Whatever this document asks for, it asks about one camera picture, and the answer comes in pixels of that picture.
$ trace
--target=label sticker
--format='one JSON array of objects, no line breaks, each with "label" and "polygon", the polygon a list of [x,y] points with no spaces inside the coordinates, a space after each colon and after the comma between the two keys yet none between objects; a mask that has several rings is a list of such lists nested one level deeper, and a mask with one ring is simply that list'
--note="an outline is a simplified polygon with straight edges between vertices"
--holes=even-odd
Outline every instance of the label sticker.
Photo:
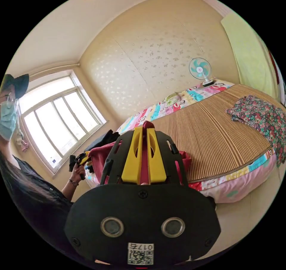
[{"label": "label sticker", "polygon": [[130,265],[153,265],[154,244],[128,243],[128,261]]}]

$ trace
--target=bracelet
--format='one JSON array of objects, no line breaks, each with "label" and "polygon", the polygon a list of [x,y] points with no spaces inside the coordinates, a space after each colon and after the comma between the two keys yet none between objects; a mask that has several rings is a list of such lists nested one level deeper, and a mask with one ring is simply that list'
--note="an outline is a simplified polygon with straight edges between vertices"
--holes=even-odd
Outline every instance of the bracelet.
[{"label": "bracelet", "polygon": [[70,181],[74,186],[78,186],[78,182],[77,182],[77,181],[73,181],[71,178],[69,179],[69,181]]}]

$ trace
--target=floor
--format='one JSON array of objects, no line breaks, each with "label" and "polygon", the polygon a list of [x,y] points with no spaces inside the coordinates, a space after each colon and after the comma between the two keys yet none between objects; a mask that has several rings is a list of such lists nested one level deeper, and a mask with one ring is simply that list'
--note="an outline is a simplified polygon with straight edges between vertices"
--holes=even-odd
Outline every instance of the floor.
[{"label": "floor", "polygon": [[221,234],[212,249],[200,259],[217,254],[243,239],[259,223],[272,204],[286,171],[286,163],[244,199],[217,205]]}]

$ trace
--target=face mask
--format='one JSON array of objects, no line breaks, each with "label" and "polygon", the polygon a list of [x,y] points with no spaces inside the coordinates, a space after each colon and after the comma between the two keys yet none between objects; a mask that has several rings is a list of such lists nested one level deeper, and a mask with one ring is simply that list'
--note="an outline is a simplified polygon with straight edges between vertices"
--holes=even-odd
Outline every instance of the face mask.
[{"label": "face mask", "polygon": [[1,105],[0,136],[6,141],[10,141],[16,128],[17,112],[15,105],[5,101]]}]

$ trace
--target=woman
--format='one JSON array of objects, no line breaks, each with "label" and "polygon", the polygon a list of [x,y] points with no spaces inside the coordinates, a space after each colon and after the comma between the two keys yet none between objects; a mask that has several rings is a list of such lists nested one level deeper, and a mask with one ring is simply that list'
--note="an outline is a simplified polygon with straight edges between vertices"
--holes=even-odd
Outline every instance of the woman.
[{"label": "woman", "polygon": [[14,157],[10,140],[16,128],[18,99],[27,91],[29,75],[13,78],[6,74],[0,88],[0,172],[15,205],[31,227],[61,253],[88,267],[96,263],[86,261],[73,249],[64,233],[64,225],[72,206],[71,199],[83,166],[74,166],[70,179],[62,191],[45,181],[26,162]]}]

